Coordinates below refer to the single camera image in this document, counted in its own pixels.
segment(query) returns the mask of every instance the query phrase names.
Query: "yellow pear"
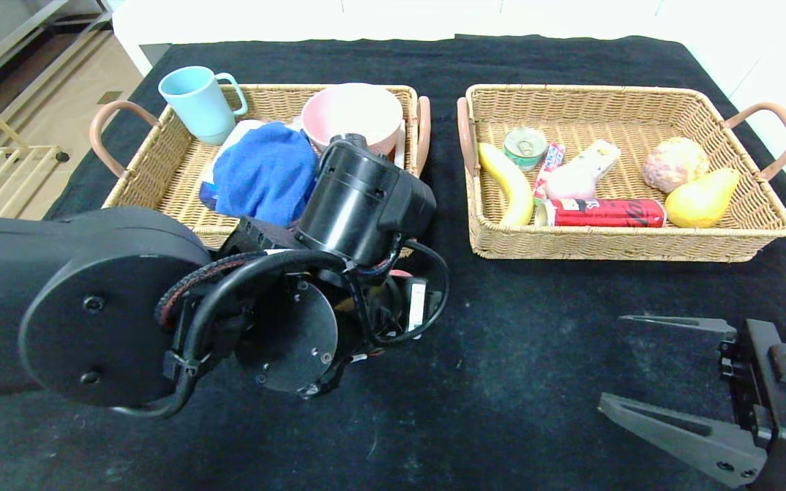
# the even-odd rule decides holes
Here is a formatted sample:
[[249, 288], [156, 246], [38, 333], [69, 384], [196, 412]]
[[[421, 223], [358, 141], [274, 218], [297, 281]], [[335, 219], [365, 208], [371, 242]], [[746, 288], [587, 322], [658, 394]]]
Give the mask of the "yellow pear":
[[729, 208], [740, 178], [734, 168], [719, 168], [677, 187], [665, 201], [669, 221], [684, 228], [713, 227]]

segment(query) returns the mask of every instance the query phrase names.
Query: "basket handle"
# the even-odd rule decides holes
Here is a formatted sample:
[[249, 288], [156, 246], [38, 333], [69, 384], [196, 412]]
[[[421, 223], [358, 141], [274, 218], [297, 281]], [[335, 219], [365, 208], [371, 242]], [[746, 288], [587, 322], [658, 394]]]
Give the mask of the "basket handle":
[[144, 108], [141, 108], [138, 104], [129, 102], [128, 100], [113, 100], [113, 102], [109, 102], [105, 106], [102, 106], [99, 112], [96, 113], [96, 116], [93, 116], [93, 121], [90, 121], [90, 147], [93, 149], [93, 152], [96, 152], [96, 155], [99, 156], [103, 164], [107, 165], [107, 168], [109, 168], [118, 179], [122, 179], [128, 172], [111, 156], [111, 153], [108, 152], [105, 145], [102, 145], [102, 127], [104, 127], [105, 123], [111, 119], [111, 116], [119, 109], [129, 109], [141, 116], [141, 119], [147, 121], [149, 125], [160, 125], [160, 120], [155, 118]]
[[418, 98], [418, 125], [418, 177], [420, 177], [424, 172], [426, 158], [430, 155], [430, 130], [433, 129], [430, 98], [425, 95]]
[[463, 152], [463, 164], [469, 176], [478, 176], [474, 140], [471, 136], [472, 122], [469, 120], [469, 104], [465, 97], [456, 100], [456, 126], [459, 128], [459, 149]]
[[[784, 128], [786, 128], [786, 109], [772, 102], [761, 102], [755, 104], [754, 106], [751, 106], [750, 108], [747, 108], [744, 111], [740, 112], [738, 115], [734, 115], [729, 120], [724, 121], [724, 125], [726, 125], [727, 128], [730, 128], [730, 130], [732, 130], [732, 128], [735, 128], [737, 125], [739, 125], [740, 122], [745, 121], [745, 118], [763, 109], [766, 109], [767, 111], [771, 111], [776, 116], [778, 116], [778, 119], [781, 120], [782, 124], [784, 125]], [[771, 180], [773, 177], [776, 176], [776, 174], [778, 174], [778, 171], [780, 171], [781, 168], [784, 167], [784, 164], [786, 164], [786, 149], [784, 149], [784, 152], [782, 153], [781, 156], [779, 156], [779, 158], [776, 161], [774, 161], [770, 165], [767, 165], [767, 167], [760, 172], [760, 176], [765, 178], [767, 181]]]

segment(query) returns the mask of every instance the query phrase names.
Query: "black cloth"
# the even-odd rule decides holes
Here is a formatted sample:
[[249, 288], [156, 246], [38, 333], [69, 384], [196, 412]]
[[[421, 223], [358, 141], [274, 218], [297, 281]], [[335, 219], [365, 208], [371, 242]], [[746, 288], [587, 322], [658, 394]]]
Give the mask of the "black cloth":
[[[456, 38], [175, 46], [132, 100], [184, 65], [242, 83], [406, 84], [433, 102], [424, 241], [452, 267], [448, 311], [411, 348], [350, 367], [314, 400], [263, 391], [234, 363], [180, 415], [131, 419], [46, 392], [0, 397], [0, 489], [723, 489], [614, 425], [603, 391], [730, 421], [716, 340], [621, 314], [773, 321], [786, 341], [786, 238], [751, 262], [486, 261], [472, 254], [455, 102], [476, 83], [688, 87], [736, 110], [680, 44], [624, 38]], [[121, 162], [149, 131], [117, 115]], [[736, 128], [758, 164], [770, 154]], [[115, 180], [94, 155], [50, 215], [101, 205]], [[786, 205], [786, 176], [772, 185]], [[79, 326], [75, 326], [79, 335]]]

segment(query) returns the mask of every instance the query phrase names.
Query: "wicker basket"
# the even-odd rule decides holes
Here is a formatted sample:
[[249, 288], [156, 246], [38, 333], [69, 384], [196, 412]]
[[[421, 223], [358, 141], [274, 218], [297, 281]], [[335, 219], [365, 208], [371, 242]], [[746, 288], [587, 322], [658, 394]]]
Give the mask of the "wicker basket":
[[[786, 164], [786, 152], [760, 171], [731, 128], [759, 109], [786, 125], [786, 111], [763, 103], [724, 121], [708, 98], [686, 89], [599, 86], [478, 85], [458, 101], [461, 148], [467, 171], [469, 240], [484, 258], [548, 260], [748, 261], [777, 237], [786, 237], [786, 209], [768, 180]], [[598, 138], [623, 155], [599, 181], [598, 198], [665, 199], [642, 177], [645, 156], [662, 140], [686, 136], [702, 145], [711, 169], [742, 172], [730, 208], [715, 228], [500, 226], [506, 209], [501, 187], [480, 171], [478, 142], [501, 148], [515, 127], [540, 128], [567, 146], [567, 161]], [[532, 183], [537, 170], [527, 174]]]
[[[302, 112], [309, 97], [329, 87], [325, 85], [242, 85], [248, 112], [241, 119], [292, 121]], [[222, 86], [230, 106], [237, 106], [232, 86]], [[430, 102], [418, 99], [414, 89], [405, 86], [385, 87], [402, 103], [405, 115], [405, 170], [420, 176], [426, 162], [430, 141]], [[127, 108], [153, 125], [127, 168], [112, 158], [101, 143], [101, 128], [117, 110]], [[119, 178], [103, 204], [141, 206], [158, 209], [175, 218], [209, 248], [219, 248], [238, 223], [238, 218], [220, 215], [199, 201], [199, 177], [219, 147], [196, 139], [171, 106], [166, 106], [157, 120], [140, 106], [115, 100], [100, 109], [90, 125], [90, 143], [96, 155]]]

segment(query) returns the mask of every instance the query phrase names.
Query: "tin can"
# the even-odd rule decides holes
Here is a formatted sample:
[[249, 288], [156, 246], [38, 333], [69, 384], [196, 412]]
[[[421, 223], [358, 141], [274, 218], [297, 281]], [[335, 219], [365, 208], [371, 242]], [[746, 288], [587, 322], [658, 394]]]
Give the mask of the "tin can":
[[536, 206], [537, 226], [661, 227], [656, 199], [548, 199]]
[[536, 168], [548, 149], [548, 138], [533, 128], [515, 128], [505, 135], [503, 150], [521, 171]]

